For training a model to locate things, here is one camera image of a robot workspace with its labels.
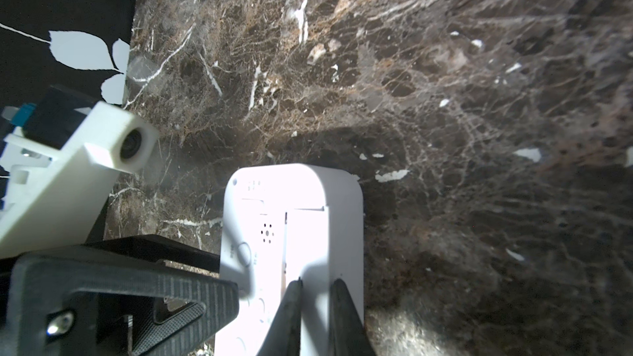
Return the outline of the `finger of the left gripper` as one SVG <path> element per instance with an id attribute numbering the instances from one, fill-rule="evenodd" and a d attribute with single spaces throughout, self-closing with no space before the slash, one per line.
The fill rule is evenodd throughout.
<path id="1" fill-rule="evenodd" d="M 7 280 L 10 355 L 185 355 L 239 313 L 219 257 L 184 244 L 28 252 Z"/>

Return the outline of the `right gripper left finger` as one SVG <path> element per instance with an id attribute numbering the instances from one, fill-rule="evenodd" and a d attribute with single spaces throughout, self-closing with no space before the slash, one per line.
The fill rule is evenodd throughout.
<path id="1" fill-rule="evenodd" d="M 258 356 L 299 356 L 302 332 L 301 279 L 289 283 Z"/>

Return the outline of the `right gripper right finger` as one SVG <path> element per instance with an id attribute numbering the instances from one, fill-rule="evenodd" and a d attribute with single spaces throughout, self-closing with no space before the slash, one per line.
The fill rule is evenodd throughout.
<path id="1" fill-rule="evenodd" d="M 376 355 L 342 279 L 330 289 L 330 355 Z"/>

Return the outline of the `white battery cover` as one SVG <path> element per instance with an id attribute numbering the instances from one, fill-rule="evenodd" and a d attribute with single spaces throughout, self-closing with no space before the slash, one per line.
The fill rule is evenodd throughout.
<path id="1" fill-rule="evenodd" d="M 329 235 L 327 209 L 288 213 L 286 275 L 303 281 L 301 355 L 329 354 Z"/>

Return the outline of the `white digital alarm clock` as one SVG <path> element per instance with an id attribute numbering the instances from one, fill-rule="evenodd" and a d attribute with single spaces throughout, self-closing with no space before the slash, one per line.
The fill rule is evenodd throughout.
<path id="1" fill-rule="evenodd" d="M 218 355 L 254 355 L 286 289 L 300 280 L 303 355 L 328 355 L 331 285 L 346 283 L 364 310 L 364 198 L 346 171 L 284 164 L 245 167 L 224 194 L 222 280 L 234 282 L 239 313 L 215 336 Z"/>

